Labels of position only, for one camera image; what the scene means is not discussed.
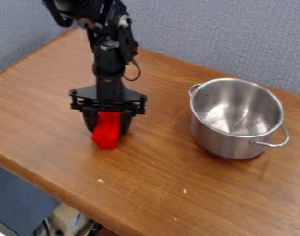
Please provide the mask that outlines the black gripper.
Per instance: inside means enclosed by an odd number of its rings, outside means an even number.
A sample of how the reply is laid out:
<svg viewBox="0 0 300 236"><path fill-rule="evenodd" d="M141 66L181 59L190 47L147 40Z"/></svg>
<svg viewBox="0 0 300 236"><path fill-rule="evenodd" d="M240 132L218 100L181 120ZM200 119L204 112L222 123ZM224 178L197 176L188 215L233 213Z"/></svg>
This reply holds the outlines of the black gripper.
<svg viewBox="0 0 300 236"><path fill-rule="evenodd" d="M98 112L122 112L119 133L129 132L133 115L146 112L147 96L129 89L122 82L123 74L97 76L94 85L70 90L71 109L83 114L87 130L94 131Z"/></svg>

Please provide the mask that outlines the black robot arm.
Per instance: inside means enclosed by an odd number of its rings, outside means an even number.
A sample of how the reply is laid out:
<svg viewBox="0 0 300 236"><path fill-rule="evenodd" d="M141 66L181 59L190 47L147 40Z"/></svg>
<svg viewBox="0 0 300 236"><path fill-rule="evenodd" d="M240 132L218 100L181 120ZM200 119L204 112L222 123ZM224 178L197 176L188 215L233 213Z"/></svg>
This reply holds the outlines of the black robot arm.
<svg viewBox="0 0 300 236"><path fill-rule="evenodd" d="M138 43L133 21L121 0L42 0L55 20L67 28L78 24L86 30L93 52L94 85L70 91L71 108L83 114L93 130L103 112L118 114L119 133L129 132L133 118L146 111L147 96L123 85L125 66L135 65Z"/></svg>

